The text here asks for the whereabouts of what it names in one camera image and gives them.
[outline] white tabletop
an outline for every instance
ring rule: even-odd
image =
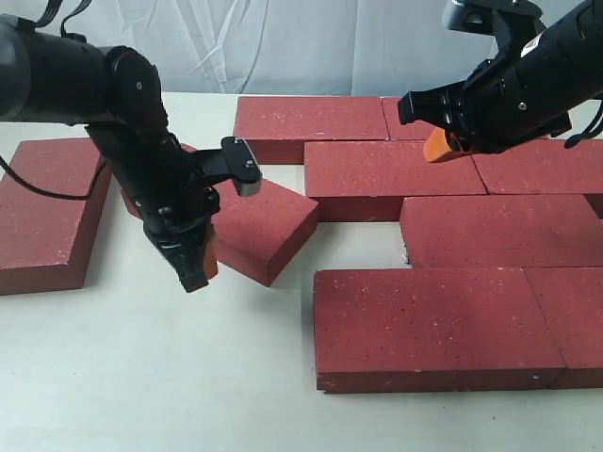
[[[214,148],[233,133],[234,95],[165,101],[183,143]],[[577,128],[593,112],[573,112]],[[1,152],[84,135],[0,124]],[[302,168],[263,170],[303,192]],[[313,272],[403,265],[397,223],[323,224],[272,288],[220,266],[187,295],[113,184],[86,288],[0,298],[0,450],[603,450],[603,391],[317,392]]]

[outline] robotic arm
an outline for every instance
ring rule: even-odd
[[[436,127],[425,146],[430,162],[558,137],[572,128],[568,110],[599,99],[603,0],[583,1],[549,28],[541,16],[528,0],[449,0],[444,26],[494,36],[498,54],[463,82],[411,91],[399,101],[402,124],[423,120]],[[566,148],[603,132],[602,118],[603,106]]]
[[[0,16],[0,121],[85,124],[184,289],[207,286],[216,272],[211,218],[220,210],[213,186],[232,180],[239,196],[255,194],[262,174],[252,150],[226,137],[221,149],[184,151],[147,59],[128,47],[96,48],[64,22],[61,37],[36,30],[60,3],[51,0],[38,23]]]

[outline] white curtain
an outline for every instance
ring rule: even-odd
[[[492,55],[491,38],[442,26],[447,1],[93,0],[67,28],[136,48],[168,91],[402,95],[467,77]],[[58,17],[78,3],[65,0]],[[534,3],[549,25],[579,0]],[[0,12],[37,20],[45,5],[0,0]]]

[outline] white table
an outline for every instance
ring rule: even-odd
[[[217,147],[236,96],[165,95],[184,143]],[[587,105],[573,117],[583,127]],[[19,141],[80,127],[0,124]],[[303,192],[296,167],[267,178]],[[603,450],[603,391],[324,395],[315,389],[312,274],[404,265],[399,225],[320,225],[272,288],[223,266],[181,289],[113,184],[87,287],[0,298],[2,451]]]

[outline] black cable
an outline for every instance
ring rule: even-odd
[[[65,38],[68,34],[67,31],[65,30],[65,23],[72,17],[79,14],[80,12],[83,12],[87,7],[90,6],[90,3],[92,3],[92,0],[82,0],[80,2],[80,4],[77,6],[77,8],[75,8],[71,14],[69,14],[67,17],[65,17],[62,20],[62,22],[60,23],[60,36],[61,37]]]
[[[33,186],[28,183],[23,177],[15,172],[13,168],[7,163],[7,161],[0,155],[0,167],[7,172],[7,174],[20,186],[27,188],[29,191],[33,191],[38,195],[42,195],[48,198],[55,198],[57,200],[67,200],[67,201],[85,201],[89,200],[94,191],[94,187],[96,186],[96,182],[98,181],[99,176],[105,169],[106,162],[103,162],[101,166],[94,173],[94,177],[92,177],[92,182],[90,182],[90,187],[88,189],[88,193],[85,195],[66,195],[63,193],[55,193],[53,191],[44,190],[43,188],[39,188],[37,186]]]
[[[62,3],[63,0],[48,0],[46,10],[41,15],[40,19],[35,22],[35,27],[44,28],[45,26],[53,22],[55,20],[55,17],[57,17],[58,10],[60,9]]]
[[[599,109],[596,111],[595,117],[591,121],[590,124],[584,129],[581,134],[576,134],[571,136],[565,141],[565,149],[571,149],[574,146],[578,145],[584,139],[591,139],[597,137],[601,132],[603,132],[603,101],[599,106]]]

